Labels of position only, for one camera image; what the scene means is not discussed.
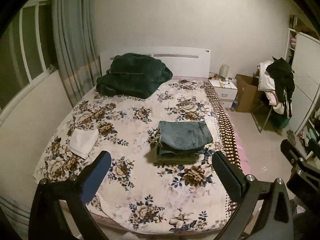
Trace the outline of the chair with piled clothes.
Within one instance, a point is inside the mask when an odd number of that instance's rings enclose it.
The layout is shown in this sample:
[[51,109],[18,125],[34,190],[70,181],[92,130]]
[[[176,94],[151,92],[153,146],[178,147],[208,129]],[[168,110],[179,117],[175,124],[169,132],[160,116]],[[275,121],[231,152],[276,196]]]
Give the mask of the chair with piled clothes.
[[268,123],[275,130],[287,127],[292,118],[292,96],[295,91],[294,70],[282,57],[257,66],[260,105],[251,113],[259,132]]

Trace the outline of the white framed window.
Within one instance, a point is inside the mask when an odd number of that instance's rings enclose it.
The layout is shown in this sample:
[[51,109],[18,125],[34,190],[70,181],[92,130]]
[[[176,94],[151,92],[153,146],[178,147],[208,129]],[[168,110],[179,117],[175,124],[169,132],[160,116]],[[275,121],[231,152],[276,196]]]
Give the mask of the white framed window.
[[1,37],[1,122],[57,68],[52,0],[29,0]]

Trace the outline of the white bed headboard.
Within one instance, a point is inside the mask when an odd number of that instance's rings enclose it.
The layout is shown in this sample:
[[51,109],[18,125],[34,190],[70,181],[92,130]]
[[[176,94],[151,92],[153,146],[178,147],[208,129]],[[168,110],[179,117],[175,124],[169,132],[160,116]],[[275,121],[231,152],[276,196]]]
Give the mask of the white bed headboard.
[[113,47],[100,53],[102,73],[110,68],[117,55],[136,53],[149,55],[161,60],[173,73],[174,77],[206,79],[210,72],[211,51],[191,47]]

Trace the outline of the brown cardboard box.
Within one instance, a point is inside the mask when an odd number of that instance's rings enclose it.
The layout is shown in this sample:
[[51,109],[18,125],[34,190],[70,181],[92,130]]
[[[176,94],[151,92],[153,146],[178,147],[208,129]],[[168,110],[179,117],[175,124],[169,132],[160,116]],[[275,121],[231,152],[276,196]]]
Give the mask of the brown cardboard box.
[[252,113],[260,104],[261,91],[258,90],[259,79],[257,77],[236,74],[237,81],[237,107],[240,113]]

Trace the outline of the olive folded garment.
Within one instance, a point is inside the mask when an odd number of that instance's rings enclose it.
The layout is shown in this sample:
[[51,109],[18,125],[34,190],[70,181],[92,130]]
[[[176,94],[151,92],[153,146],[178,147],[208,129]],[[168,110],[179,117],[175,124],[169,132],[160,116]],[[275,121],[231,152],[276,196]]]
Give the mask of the olive folded garment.
[[198,159],[198,154],[171,155],[166,157],[153,153],[149,156],[149,161],[157,165],[189,165],[196,163]]

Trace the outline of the striped grey curtain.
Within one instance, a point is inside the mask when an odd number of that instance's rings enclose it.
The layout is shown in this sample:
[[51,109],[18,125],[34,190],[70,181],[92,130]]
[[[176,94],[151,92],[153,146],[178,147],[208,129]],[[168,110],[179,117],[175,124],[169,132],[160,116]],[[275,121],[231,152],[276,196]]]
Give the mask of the striped grey curtain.
[[101,77],[90,0],[52,0],[52,21],[60,77],[75,106]]

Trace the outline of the floral bed sheet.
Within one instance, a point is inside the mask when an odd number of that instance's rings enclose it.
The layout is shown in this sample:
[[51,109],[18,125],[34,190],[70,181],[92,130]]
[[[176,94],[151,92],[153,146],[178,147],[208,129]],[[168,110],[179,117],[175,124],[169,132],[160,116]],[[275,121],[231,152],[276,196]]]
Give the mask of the floral bed sheet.
[[[159,139],[160,121],[205,121],[213,137],[190,165],[149,161]],[[87,159],[68,148],[75,129],[99,131]],[[233,126],[215,89],[207,82],[170,80],[147,99],[88,92],[61,122],[35,168],[34,179],[63,181],[79,174],[102,151],[111,167],[87,208],[96,220],[148,234],[220,230],[236,205],[212,166],[221,151],[235,165],[240,158]]]

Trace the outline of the white folded cloth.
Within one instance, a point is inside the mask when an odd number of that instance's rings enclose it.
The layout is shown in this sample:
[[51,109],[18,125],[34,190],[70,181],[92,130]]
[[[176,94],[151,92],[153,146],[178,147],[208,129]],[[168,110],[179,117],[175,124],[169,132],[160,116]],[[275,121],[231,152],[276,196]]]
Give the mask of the white folded cloth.
[[99,137],[99,131],[75,129],[70,137],[68,148],[82,159],[87,159]]

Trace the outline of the blue denim pants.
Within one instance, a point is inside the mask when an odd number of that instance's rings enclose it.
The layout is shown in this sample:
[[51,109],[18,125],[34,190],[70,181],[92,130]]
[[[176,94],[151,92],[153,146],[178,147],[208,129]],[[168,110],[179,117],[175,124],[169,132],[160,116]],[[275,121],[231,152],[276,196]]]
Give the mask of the blue denim pants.
[[178,157],[201,154],[204,147],[213,142],[205,121],[159,122],[159,157]]

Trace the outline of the white wardrobe shelf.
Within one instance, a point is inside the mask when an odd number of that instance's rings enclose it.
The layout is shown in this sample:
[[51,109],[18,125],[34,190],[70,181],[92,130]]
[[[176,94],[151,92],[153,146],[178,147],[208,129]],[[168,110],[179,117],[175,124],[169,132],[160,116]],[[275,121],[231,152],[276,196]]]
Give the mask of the white wardrobe shelf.
[[292,67],[295,83],[289,126],[304,158],[309,158],[313,155],[309,141],[319,141],[319,38],[295,15],[289,18],[285,60]]

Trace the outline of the white nightstand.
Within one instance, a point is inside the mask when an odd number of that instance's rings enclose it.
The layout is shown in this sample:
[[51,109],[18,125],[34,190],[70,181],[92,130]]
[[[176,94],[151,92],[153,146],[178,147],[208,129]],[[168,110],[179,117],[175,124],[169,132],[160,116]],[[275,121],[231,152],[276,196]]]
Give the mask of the white nightstand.
[[232,82],[215,79],[209,80],[209,83],[214,87],[217,96],[221,100],[222,106],[230,109],[238,92],[237,87]]

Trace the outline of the dark green blanket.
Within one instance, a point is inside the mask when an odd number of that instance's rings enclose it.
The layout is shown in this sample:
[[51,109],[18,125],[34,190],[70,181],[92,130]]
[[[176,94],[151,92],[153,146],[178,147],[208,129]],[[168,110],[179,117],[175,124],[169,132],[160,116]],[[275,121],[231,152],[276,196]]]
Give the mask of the dark green blanket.
[[106,74],[97,78],[96,89],[109,97],[125,95],[147,99],[172,77],[173,73],[161,60],[126,53],[117,55]]

